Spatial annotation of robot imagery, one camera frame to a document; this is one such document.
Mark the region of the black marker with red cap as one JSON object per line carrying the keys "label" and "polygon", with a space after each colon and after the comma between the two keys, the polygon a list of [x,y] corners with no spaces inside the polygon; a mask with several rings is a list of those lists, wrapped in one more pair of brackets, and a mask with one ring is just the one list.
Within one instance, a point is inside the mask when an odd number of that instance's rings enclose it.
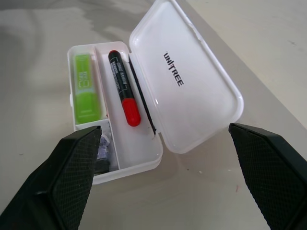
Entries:
{"label": "black marker with red cap", "polygon": [[126,69],[123,64],[123,60],[121,58],[121,54],[116,50],[111,50],[108,54],[108,60],[127,123],[131,127],[136,127],[141,123],[141,116],[133,95]]}

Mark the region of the white plastic Unitree pencil case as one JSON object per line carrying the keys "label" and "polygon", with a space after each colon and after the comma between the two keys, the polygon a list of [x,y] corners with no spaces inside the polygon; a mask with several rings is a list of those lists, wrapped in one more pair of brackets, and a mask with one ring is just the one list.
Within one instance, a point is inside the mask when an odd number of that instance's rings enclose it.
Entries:
{"label": "white plastic Unitree pencil case", "polygon": [[[108,60],[121,54],[141,123],[127,123]],[[92,59],[101,117],[77,124],[73,58]],[[107,42],[68,50],[74,130],[100,126],[110,140],[110,170],[96,174],[102,184],[156,168],[163,148],[184,154],[205,142],[243,112],[244,100],[223,66],[176,0],[155,0],[132,31],[129,43]]]}

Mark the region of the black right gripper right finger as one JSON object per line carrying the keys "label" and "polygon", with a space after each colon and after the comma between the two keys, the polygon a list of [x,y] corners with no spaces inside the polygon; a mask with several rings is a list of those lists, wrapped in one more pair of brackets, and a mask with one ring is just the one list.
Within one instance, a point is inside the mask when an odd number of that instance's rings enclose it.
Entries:
{"label": "black right gripper right finger", "polygon": [[271,230],[307,230],[307,161],[280,135],[231,123],[245,183]]}

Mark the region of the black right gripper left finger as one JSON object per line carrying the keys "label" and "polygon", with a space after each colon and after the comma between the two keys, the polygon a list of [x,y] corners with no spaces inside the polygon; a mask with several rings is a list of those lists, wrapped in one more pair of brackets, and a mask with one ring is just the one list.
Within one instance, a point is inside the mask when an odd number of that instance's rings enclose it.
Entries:
{"label": "black right gripper left finger", "polygon": [[92,188],[102,130],[62,138],[0,215],[0,230],[78,230]]}

